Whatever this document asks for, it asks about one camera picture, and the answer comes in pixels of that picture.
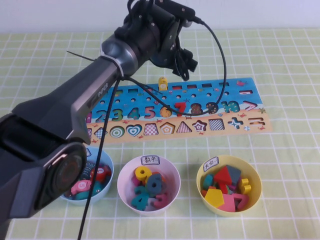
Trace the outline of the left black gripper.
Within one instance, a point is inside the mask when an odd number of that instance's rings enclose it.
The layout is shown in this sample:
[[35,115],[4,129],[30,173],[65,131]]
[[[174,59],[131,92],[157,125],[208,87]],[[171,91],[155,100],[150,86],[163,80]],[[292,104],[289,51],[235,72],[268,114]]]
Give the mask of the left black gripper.
[[157,67],[173,69],[176,75],[183,80],[189,80],[189,70],[195,72],[198,62],[194,55],[187,49],[176,50],[179,21],[174,21],[161,31],[160,47],[152,55],[150,61]]

